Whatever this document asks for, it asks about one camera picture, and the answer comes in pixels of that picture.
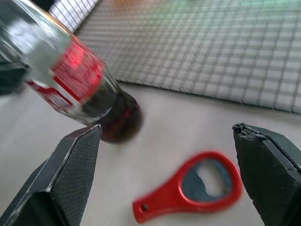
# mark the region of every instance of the red bottle opener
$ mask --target red bottle opener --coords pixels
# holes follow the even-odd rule
[[[206,192],[197,170],[211,162],[220,173],[226,194],[215,197]],[[214,212],[229,207],[242,194],[240,173],[234,163],[218,152],[200,153],[186,163],[163,186],[133,202],[133,211],[138,223],[170,212]]]

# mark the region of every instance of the textured rubber pad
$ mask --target textured rubber pad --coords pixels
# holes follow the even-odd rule
[[[233,129],[241,177],[264,224],[300,226],[300,167],[285,151],[295,146],[282,135],[281,139],[287,143],[279,145],[277,139],[273,139],[275,136],[244,124],[235,125]]]
[[[301,1],[102,0],[79,31],[119,81],[301,113]]]

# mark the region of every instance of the table surface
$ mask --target table surface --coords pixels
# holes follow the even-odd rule
[[[192,155],[216,149],[237,163],[232,125],[265,127],[301,147],[299,116],[159,89],[122,86],[144,112],[139,133],[124,144],[100,143],[95,178],[81,225],[133,226],[132,201],[162,184]],[[0,99],[0,214],[60,139],[83,127],[27,89]],[[146,226],[263,226],[244,190],[231,208],[213,214],[170,214]]]

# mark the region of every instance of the wire grid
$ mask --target wire grid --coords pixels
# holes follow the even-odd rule
[[[76,31],[99,0],[56,0],[49,13],[70,31]]]
[[[301,1],[103,0],[79,32],[119,81],[301,113]]]

